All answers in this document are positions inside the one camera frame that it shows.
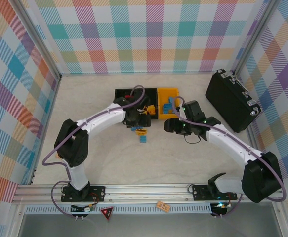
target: yellow block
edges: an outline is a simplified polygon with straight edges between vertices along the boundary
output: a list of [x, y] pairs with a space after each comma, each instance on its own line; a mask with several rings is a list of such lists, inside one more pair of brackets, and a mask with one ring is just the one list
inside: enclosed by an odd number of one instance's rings
[[155, 115], [156, 114], [156, 108], [154, 105], [150, 105], [147, 107], [147, 111], [150, 115]]
[[147, 134], [147, 130], [146, 129], [137, 129], [137, 130], [135, 130], [135, 133], [138, 136], [145, 136]]

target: yellow box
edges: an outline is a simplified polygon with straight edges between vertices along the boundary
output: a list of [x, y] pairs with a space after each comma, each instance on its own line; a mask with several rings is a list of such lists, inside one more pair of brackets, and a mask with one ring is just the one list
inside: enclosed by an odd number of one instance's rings
[[[175, 114], [163, 114], [163, 104], [169, 103], [169, 97], [175, 97], [179, 95], [178, 88], [168, 88], [168, 87], [161, 87], [157, 88], [157, 95], [158, 95], [158, 119], [166, 120], [171, 118], [177, 118], [178, 116]], [[179, 99], [175, 100], [176, 107], [179, 106]]]

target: orange tag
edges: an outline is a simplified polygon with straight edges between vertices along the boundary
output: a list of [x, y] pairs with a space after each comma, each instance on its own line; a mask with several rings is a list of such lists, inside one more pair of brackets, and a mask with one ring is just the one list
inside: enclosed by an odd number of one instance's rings
[[169, 213], [171, 207], [169, 205], [164, 204], [163, 202], [159, 201], [159, 202], [157, 202], [156, 208], [158, 208], [161, 211], [164, 211], [166, 213]]

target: white vent strip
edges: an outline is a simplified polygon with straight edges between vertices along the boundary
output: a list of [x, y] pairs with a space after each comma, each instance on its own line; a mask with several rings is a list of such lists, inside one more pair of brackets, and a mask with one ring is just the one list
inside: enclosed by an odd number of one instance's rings
[[[85, 214], [98, 214], [100, 210], [106, 207], [114, 207], [116, 214], [160, 214], [163, 211], [156, 208], [154, 204], [98, 204], [92, 212]], [[210, 204], [206, 203], [190, 203], [190, 204], [171, 204], [169, 213], [183, 214], [183, 213], [212, 213]], [[70, 212], [70, 205], [60, 205], [60, 208], [66, 213]], [[54, 205], [28, 205], [25, 214], [60, 214]], [[72, 214], [84, 214], [84, 212], [72, 212]]]

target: red triangle sticker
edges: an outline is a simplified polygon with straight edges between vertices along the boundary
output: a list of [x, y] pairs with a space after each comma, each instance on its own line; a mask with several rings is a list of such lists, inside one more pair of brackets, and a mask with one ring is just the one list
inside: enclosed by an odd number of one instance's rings
[[101, 209], [101, 213], [105, 216], [105, 218], [109, 221], [112, 215], [114, 207], [108, 207], [105, 209]]

